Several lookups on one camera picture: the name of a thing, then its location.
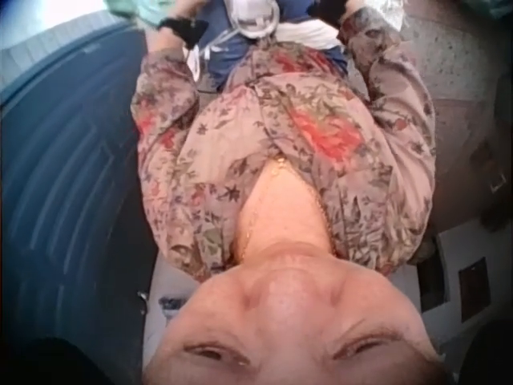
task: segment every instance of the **floral blouse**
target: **floral blouse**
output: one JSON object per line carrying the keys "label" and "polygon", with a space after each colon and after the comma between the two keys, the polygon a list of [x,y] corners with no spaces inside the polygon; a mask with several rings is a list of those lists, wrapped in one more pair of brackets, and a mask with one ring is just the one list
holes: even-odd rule
{"label": "floral blouse", "polygon": [[363,8],[339,39],[357,95],[325,56],[254,46],[199,115],[180,53],[149,54],[131,110],[147,220],[164,258],[202,282],[235,265],[238,213],[266,161],[283,156],[319,193],[337,257],[388,274],[411,259],[434,191],[434,109],[408,44]]}

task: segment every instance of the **wrist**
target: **wrist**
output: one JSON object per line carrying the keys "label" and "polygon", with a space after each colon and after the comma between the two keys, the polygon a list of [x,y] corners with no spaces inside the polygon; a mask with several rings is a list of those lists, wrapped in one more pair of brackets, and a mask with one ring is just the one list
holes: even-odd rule
{"label": "wrist", "polygon": [[148,39],[148,52],[177,49],[183,50],[185,42],[169,28],[161,28],[155,35]]}

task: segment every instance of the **floor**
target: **floor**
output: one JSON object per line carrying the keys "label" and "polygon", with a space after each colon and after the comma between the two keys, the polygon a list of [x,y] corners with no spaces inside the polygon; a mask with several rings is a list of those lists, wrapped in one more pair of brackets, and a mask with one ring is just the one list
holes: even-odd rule
{"label": "floor", "polygon": [[454,0],[408,0],[405,10],[403,34],[414,41],[437,112],[433,224],[442,232],[495,199],[469,163],[482,140],[489,140],[511,180],[511,135],[501,136],[493,117],[497,80],[511,65],[511,32]]}

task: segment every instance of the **watch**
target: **watch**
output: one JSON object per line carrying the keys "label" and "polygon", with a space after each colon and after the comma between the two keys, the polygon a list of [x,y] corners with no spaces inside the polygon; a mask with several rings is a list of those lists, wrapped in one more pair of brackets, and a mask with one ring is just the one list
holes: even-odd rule
{"label": "watch", "polygon": [[164,18],[157,26],[157,30],[161,28],[172,30],[176,36],[185,42],[185,47],[191,50],[207,30],[208,22],[191,20],[190,18]]}

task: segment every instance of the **door panel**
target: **door panel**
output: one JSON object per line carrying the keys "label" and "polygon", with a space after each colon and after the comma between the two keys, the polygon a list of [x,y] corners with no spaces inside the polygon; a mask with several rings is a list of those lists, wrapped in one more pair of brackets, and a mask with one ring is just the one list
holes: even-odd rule
{"label": "door panel", "polygon": [[2,95],[4,336],[65,338],[119,384],[139,382],[156,258],[130,114],[145,51],[120,23]]}

